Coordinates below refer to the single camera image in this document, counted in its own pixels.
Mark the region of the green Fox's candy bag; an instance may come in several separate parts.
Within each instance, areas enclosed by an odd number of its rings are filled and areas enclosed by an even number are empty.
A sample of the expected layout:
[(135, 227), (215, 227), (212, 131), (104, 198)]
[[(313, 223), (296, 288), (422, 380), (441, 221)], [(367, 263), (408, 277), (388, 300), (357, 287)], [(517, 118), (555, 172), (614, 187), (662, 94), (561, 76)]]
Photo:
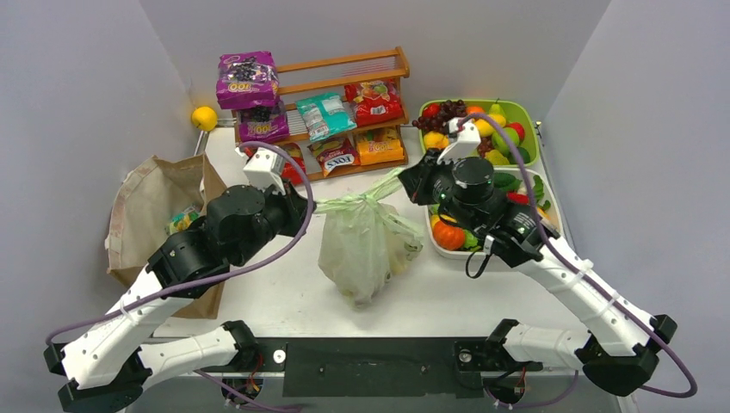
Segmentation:
[(179, 231), (188, 229), (193, 222), (201, 216), (201, 208), (196, 205), (190, 205), (180, 213), (173, 216), (165, 226), (165, 233), (169, 236)]

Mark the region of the pale green plastic grocery bag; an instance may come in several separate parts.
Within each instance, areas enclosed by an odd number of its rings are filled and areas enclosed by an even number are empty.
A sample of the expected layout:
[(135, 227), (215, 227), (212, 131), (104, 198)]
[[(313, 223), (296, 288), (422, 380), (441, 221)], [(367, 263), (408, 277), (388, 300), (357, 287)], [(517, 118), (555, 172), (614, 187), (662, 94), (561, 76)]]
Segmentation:
[(321, 200), (325, 217), (318, 265), (353, 308), (369, 305), (403, 274), (424, 246), (424, 232), (383, 200), (403, 189), (395, 168), (359, 194)]

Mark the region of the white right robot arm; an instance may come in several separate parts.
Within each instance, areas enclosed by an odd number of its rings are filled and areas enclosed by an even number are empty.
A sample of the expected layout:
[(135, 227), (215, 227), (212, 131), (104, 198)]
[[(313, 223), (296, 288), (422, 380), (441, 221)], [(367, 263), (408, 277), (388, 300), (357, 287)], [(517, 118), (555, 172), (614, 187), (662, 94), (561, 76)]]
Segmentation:
[(499, 369), (539, 363), (579, 370), (621, 397), (641, 388), (676, 323), (630, 305), (609, 287), (540, 214), (496, 186), (487, 160), (467, 157), (446, 164), (439, 155), (430, 150), (399, 173), (410, 201), (438, 206), (449, 223), (476, 236), (488, 257), (540, 284), (582, 324), (579, 330), (552, 330), (505, 319), (486, 338), (490, 363)]

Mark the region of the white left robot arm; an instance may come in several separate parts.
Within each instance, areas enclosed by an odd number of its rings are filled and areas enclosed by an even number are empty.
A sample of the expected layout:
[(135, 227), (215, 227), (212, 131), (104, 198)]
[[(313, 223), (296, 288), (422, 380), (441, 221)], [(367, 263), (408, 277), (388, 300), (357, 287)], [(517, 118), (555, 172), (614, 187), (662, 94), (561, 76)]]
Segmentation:
[(117, 412), (167, 379), (207, 367), (245, 370), (259, 361), (257, 339), (242, 321), (173, 342), (149, 338), (211, 287), (253, 270), (251, 259), (275, 237), (298, 242), (315, 207), (290, 183), (232, 186), (209, 201), (203, 216), (152, 254), (104, 316), (80, 323), (71, 342), (47, 344), (49, 371), (66, 378), (58, 393), (63, 411)]

